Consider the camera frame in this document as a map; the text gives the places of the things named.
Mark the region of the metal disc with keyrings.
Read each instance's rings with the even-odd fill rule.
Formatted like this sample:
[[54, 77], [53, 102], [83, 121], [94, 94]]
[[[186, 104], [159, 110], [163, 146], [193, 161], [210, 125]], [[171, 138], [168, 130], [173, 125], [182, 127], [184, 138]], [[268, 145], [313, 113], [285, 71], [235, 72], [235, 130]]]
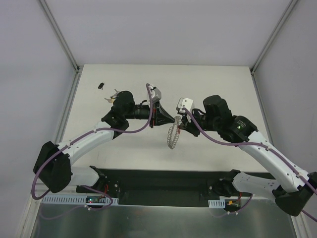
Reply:
[[168, 134], [167, 134], [167, 145], [170, 149], [174, 149], [179, 140], [179, 134], [177, 134], [177, 127], [180, 125], [181, 116], [176, 116], [174, 119], [175, 119], [175, 122], [169, 128]]

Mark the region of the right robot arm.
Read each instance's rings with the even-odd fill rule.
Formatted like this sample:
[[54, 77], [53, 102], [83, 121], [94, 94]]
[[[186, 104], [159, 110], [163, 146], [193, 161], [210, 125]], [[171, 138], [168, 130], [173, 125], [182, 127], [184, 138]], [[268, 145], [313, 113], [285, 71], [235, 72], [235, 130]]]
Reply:
[[214, 143], [235, 146], [253, 157], [272, 176], [266, 179], [231, 170], [212, 188], [219, 196], [238, 192], [259, 195], [275, 202], [285, 213], [298, 216], [317, 192], [317, 174], [309, 173], [280, 153], [246, 117], [235, 116], [219, 95], [203, 100], [204, 111], [193, 100], [181, 98], [176, 107], [182, 115], [181, 130], [200, 134]]

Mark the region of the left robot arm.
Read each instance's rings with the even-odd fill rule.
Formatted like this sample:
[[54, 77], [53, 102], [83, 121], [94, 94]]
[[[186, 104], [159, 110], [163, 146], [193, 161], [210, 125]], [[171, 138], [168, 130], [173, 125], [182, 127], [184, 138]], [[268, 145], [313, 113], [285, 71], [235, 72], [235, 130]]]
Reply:
[[67, 186], [85, 186], [94, 193], [106, 190], [106, 177], [95, 166], [75, 167], [74, 163], [106, 142], [120, 136], [129, 127], [130, 119], [146, 120], [146, 126], [154, 127], [174, 123], [160, 104], [161, 92], [150, 90], [150, 96], [140, 104], [134, 102], [129, 91], [117, 91], [108, 101], [110, 111], [88, 132], [59, 144], [45, 143], [38, 155], [33, 171], [48, 190], [58, 193]]

